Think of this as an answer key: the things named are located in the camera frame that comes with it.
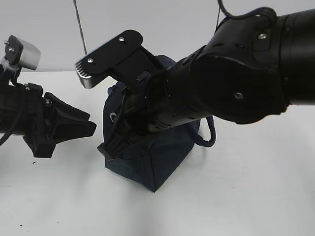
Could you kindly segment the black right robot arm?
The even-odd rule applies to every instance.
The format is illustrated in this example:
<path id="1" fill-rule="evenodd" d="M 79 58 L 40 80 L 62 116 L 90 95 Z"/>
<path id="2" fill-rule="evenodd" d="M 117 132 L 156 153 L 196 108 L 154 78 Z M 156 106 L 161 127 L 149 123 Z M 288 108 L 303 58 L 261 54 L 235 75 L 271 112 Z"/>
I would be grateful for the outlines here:
<path id="1" fill-rule="evenodd" d="M 207 45 L 151 75 L 138 93 L 125 92 L 98 150 L 115 159 L 180 125 L 197 145 L 211 147 L 213 117 L 251 124 L 290 105 L 314 103 L 314 10 L 227 15 Z"/>

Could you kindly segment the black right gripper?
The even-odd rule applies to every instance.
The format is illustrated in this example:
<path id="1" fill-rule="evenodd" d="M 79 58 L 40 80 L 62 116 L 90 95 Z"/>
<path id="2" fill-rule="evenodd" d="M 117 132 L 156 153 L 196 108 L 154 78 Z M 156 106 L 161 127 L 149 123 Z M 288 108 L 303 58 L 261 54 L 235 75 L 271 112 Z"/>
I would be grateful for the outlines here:
<path id="1" fill-rule="evenodd" d="M 127 88 L 123 92 L 108 141 L 97 147 L 108 161 L 123 159 L 128 147 L 172 128 L 170 94 L 165 83 L 148 83 L 135 94 Z"/>

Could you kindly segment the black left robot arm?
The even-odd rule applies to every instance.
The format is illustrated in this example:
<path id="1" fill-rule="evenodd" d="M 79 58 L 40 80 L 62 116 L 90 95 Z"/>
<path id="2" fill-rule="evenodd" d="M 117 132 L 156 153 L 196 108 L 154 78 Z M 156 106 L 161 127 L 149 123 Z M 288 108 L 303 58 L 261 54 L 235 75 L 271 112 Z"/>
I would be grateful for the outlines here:
<path id="1" fill-rule="evenodd" d="M 0 143 L 22 136 L 36 158 L 51 158 L 57 144 L 91 137 L 96 124 L 42 86 L 17 82 L 20 72 L 0 71 Z"/>

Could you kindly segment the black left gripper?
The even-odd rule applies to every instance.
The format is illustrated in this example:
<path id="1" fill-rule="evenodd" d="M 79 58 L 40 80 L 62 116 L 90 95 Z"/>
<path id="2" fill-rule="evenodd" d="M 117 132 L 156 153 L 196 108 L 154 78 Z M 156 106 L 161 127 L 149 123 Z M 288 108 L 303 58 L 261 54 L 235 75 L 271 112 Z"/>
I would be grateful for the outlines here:
<path id="1" fill-rule="evenodd" d="M 57 144 L 94 134 L 96 124 L 89 121 L 88 113 L 50 92 L 43 97 L 42 86 L 17 83 L 16 88 L 22 112 L 18 124 L 22 125 L 23 140 L 35 158 L 51 158 Z"/>

